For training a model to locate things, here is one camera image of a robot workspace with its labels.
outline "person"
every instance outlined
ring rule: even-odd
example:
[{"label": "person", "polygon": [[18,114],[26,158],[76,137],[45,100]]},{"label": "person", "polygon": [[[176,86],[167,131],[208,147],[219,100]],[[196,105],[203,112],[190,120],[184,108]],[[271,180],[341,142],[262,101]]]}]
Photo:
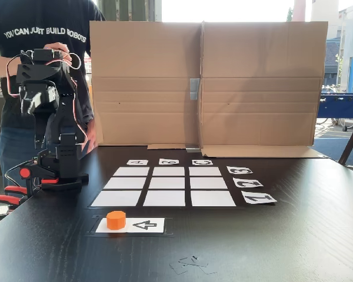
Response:
[{"label": "person", "polygon": [[[70,69],[77,81],[79,105],[86,124],[88,142],[85,152],[96,146],[95,122],[84,65],[85,52],[90,56],[89,22],[104,21],[104,16],[92,0],[0,0],[0,78],[5,104],[1,117],[0,165],[4,187],[13,185],[4,174],[12,167],[32,159],[39,152],[34,146],[34,117],[21,115],[20,100],[8,93],[6,65],[21,51],[49,48],[59,50],[65,61],[79,64],[75,53],[81,58],[78,70]],[[8,66],[10,91],[18,93],[15,83],[20,58]],[[21,186],[18,171],[11,177]]]}]

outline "cardboard box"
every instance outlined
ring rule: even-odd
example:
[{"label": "cardboard box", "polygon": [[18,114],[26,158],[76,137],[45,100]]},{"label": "cardboard box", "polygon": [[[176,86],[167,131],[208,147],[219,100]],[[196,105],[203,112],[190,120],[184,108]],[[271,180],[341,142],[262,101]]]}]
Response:
[{"label": "cardboard box", "polygon": [[320,157],[307,146],[327,29],[326,22],[91,22],[99,144]]},{"label": "cardboard box", "polygon": [[199,141],[210,157],[317,157],[325,22],[203,23]]},{"label": "cardboard box", "polygon": [[100,145],[198,143],[200,36],[200,23],[91,22]]}]

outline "black table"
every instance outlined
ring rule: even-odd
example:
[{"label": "black table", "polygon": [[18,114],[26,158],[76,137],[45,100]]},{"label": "black table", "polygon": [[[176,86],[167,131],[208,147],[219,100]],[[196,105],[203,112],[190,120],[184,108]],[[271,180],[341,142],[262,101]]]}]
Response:
[{"label": "black table", "polygon": [[[353,171],[330,159],[213,159],[238,207],[134,207],[128,217],[167,217],[172,237],[91,237],[87,208],[129,159],[199,153],[100,147],[83,160],[81,194],[39,192],[0,222],[0,282],[40,281],[353,281]],[[247,204],[226,166],[249,167],[275,205]],[[197,255],[218,269],[176,275],[169,263]]]}]

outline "orange cylinder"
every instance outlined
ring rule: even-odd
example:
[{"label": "orange cylinder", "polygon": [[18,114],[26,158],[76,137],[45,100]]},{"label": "orange cylinder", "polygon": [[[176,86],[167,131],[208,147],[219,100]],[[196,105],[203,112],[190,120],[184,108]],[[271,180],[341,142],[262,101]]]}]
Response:
[{"label": "orange cylinder", "polygon": [[107,214],[107,228],[110,230],[119,230],[125,227],[125,212],[112,211]]}]

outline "hand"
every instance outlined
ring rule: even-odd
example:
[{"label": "hand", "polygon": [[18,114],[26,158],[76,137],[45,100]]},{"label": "hand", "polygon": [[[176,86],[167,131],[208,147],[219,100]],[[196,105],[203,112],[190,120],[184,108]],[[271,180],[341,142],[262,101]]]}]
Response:
[{"label": "hand", "polygon": [[72,64],[72,57],[69,55],[69,49],[65,44],[61,44],[59,42],[47,44],[44,46],[44,49],[53,49],[61,51],[64,60]]},{"label": "hand", "polygon": [[87,151],[87,154],[88,154],[98,145],[98,142],[96,140],[95,120],[94,119],[92,119],[88,123],[88,131],[86,132],[86,135],[89,140],[89,147],[88,147],[88,151]]}]

